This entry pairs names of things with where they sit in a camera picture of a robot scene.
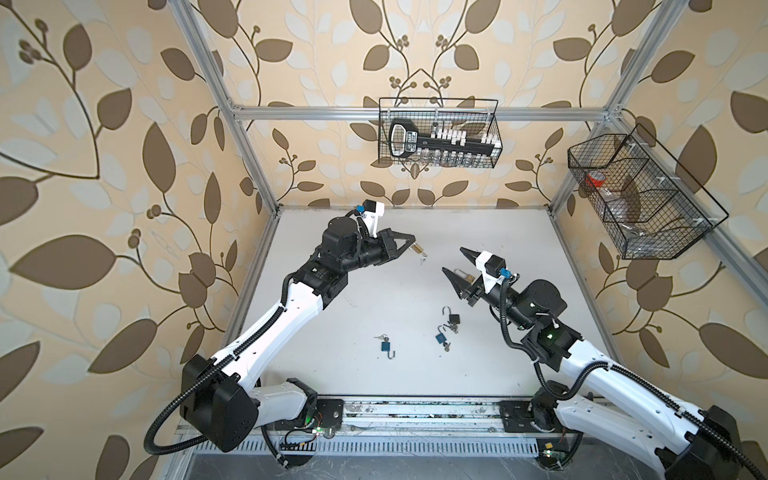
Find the brass padlock with key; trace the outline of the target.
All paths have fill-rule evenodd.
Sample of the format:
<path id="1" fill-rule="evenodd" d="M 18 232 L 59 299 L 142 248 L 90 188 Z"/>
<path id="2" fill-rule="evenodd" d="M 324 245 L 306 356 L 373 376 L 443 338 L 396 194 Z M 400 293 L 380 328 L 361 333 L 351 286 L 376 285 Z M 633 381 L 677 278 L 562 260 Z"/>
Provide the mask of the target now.
<path id="1" fill-rule="evenodd" d="M 417 254 L 419 258 L 419 262 L 421 264 L 424 264 L 428 258 L 428 255 L 426 254 L 425 250 L 417 243 L 413 243 L 410 246 L 410 249 Z"/>

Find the small brass padlock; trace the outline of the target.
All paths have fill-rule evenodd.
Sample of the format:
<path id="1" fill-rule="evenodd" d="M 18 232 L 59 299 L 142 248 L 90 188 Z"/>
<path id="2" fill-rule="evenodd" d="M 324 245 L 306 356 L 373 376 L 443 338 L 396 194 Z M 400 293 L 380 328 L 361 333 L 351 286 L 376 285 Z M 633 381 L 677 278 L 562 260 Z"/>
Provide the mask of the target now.
<path id="1" fill-rule="evenodd" d="M 468 282 L 468 283 L 470 283 L 470 284 L 472 284 L 472 283 L 474 283 L 474 282 L 475 282 L 475 277 L 474 277 L 473 275 L 471 275 L 471 274 L 469 274 L 469 273 L 466 273 L 466 272 L 464 272 L 464 271 L 463 271 L 463 270 L 461 270 L 461 269 L 458 269 L 458 268 L 456 268 L 456 269 L 454 270 L 454 273 L 455 273 L 456 275 L 458 275 L 459 277 L 461 277 L 461 278 L 462 278 L 464 281 L 466 281 L 466 282 Z"/>

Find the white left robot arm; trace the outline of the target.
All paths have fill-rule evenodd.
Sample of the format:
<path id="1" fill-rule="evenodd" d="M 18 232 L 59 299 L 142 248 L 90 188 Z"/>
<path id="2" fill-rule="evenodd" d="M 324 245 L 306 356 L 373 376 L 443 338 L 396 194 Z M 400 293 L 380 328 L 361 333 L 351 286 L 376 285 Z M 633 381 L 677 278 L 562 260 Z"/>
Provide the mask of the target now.
<path id="1" fill-rule="evenodd" d="M 414 244 L 412 234 L 375 232 L 375 221 L 360 212 L 330 220 L 309 259 L 284 278 L 276 304 L 212 358 L 196 355 L 185 365 L 176 408 L 198 431 L 194 443 L 228 452 L 256 427 L 311 423 L 315 390 L 295 378 L 272 386 L 258 381 L 279 350 L 342 292 L 351 272 L 389 263 Z"/>

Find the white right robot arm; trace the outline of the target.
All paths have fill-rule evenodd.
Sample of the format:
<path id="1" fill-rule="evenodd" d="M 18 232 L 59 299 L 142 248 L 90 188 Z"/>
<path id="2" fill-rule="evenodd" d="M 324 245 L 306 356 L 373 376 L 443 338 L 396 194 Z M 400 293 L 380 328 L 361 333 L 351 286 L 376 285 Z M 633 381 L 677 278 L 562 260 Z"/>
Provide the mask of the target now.
<path id="1" fill-rule="evenodd" d="M 743 470 L 762 478 L 743 452 L 735 418 L 720 407 L 703 410 L 612 360 L 560 316 L 567 304 L 544 279 L 522 291 L 503 258 L 462 248 L 479 276 L 443 274 L 469 305 L 484 301 L 505 344 L 526 354 L 541 387 L 539 426 L 554 416 L 563 427 L 589 435 L 641 461 L 666 479 L 736 479 Z"/>

